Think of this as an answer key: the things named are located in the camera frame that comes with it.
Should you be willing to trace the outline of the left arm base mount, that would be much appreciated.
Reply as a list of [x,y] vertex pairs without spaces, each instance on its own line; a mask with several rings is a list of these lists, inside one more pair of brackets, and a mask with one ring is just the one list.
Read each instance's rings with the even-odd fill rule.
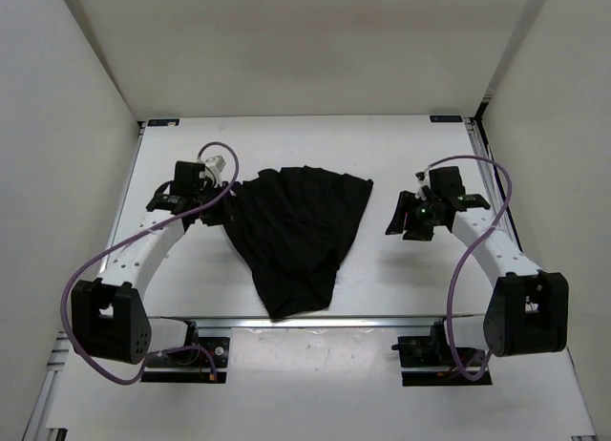
[[209,333],[191,324],[187,341],[198,349],[151,358],[140,378],[142,383],[156,384],[225,384],[230,355],[228,336]]

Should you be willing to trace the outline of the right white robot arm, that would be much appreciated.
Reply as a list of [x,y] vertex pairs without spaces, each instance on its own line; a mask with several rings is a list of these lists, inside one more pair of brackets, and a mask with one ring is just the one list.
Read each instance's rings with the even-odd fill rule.
[[417,192],[400,193],[386,230],[405,241],[429,242],[445,227],[466,247],[492,286],[482,315],[451,310],[432,327],[429,353],[448,365],[467,350],[496,357],[560,352],[567,344],[569,285],[558,272],[529,260],[495,222],[489,202],[467,193],[456,166],[421,172]]

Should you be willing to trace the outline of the black pleated skirt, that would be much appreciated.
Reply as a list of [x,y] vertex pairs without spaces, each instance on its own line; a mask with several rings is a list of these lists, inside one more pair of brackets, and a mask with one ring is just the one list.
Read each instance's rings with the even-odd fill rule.
[[270,319],[329,307],[372,189],[370,179],[309,166],[234,184],[224,230]]

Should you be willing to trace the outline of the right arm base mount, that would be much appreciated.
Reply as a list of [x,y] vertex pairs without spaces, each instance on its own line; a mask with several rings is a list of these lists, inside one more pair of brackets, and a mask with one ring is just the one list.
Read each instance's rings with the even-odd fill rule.
[[470,381],[459,372],[441,322],[436,322],[428,335],[398,336],[391,350],[398,353],[404,388],[477,387],[493,384],[489,370],[476,381]]

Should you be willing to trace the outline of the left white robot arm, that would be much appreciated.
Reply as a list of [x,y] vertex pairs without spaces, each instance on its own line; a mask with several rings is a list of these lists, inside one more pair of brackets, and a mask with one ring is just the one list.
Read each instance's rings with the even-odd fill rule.
[[104,271],[79,281],[71,293],[75,339],[92,357],[138,364],[152,352],[167,350],[180,365],[200,354],[195,324],[172,318],[149,318],[143,305],[146,289],[170,249],[188,227],[201,220],[221,222],[220,207],[170,223],[165,221],[215,199],[226,186],[221,156],[176,163],[174,178],[163,183],[146,205],[139,230],[146,235],[111,256]]

